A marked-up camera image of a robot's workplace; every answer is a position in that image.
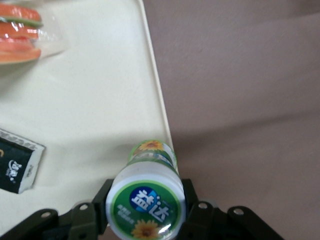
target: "plastic bottle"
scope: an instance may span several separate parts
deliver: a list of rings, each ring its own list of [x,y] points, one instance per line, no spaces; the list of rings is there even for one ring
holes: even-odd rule
[[[172,149],[158,140],[134,147],[105,202],[113,232],[122,240],[171,240],[186,218],[186,202]]]

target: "screw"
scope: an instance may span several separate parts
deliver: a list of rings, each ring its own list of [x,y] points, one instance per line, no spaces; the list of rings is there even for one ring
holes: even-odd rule
[[[198,207],[201,208],[201,209],[207,209],[208,205],[206,203],[204,203],[204,202],[200,202]]]
[[[41,214],[41,218],[45,219],[45,218],[49,217],[50,215],[51,215],[51,212],[46,211],[46,212]]]
[[[83,204],[79,207],[81,211],[86,210],[89,206],[87,204]]]
[[[245,214],[244,211],[240,208],[234,209],[233,212],[239,216],[242,216],[243,214]]]

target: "brown surface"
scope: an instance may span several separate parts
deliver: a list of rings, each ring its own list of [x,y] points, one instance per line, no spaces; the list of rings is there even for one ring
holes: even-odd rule
[[[181,177],[285,239],[319,239],[320,3],[144,5]]]

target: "blue logo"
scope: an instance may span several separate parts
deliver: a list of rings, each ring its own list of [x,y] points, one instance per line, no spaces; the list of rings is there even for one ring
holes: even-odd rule
[[[155,205],[160,204],[160,196],[152,188],[140,186],[131,192],[129,201],[136,211],[149,213]]]

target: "plastic bag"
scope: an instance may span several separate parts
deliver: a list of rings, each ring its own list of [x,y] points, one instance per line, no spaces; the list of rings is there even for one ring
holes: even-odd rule
[[[42,0],[0,1],[0,64],[28,62],[66,48],[59,24]]]

